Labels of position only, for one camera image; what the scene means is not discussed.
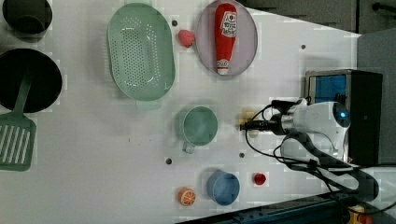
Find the mug handle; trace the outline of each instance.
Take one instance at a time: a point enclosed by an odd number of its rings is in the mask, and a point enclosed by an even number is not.
[[[183,151],[186,153],[192,154],[194,152],[195,145],[189,143],[189,142],[184,142],[183,144]]]

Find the ketchup bottle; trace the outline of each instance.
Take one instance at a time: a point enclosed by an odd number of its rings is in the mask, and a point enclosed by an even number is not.
[[[216,9],[215,43],[218,73],[227,75],[233,55],[233,43],[236,36],[236,8],[231,4],[221,4]]]

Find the green plastic basket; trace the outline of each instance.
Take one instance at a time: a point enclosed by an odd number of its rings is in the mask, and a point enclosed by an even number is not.
[[[163,15],[151,6],[120,8],[107,29],[111,72],[118,87],[137,101],[156,101],[175,80],[172,33]]]

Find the spatula handle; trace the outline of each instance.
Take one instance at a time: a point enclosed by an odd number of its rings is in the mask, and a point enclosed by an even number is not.
[[[32,85],[33,74],[30,73],[31,65],[28,63],[24,68],[20,91],[18,92],[17,102],[15,103],[13,112],[23,114],[23,109],[26,104],[27,95],[29,94],[30,86]]]

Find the plate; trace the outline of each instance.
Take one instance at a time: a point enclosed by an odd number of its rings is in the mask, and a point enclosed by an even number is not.
[[[217,74],[215,44],[215,14],[220,4],[229,3],[236,7],[237,30],[228,75],[243,73],[254,60],[257,51],[257,28],[247,9],[233,0],[218,0],[202,12],[195,29],[195,42],[203,64]]]

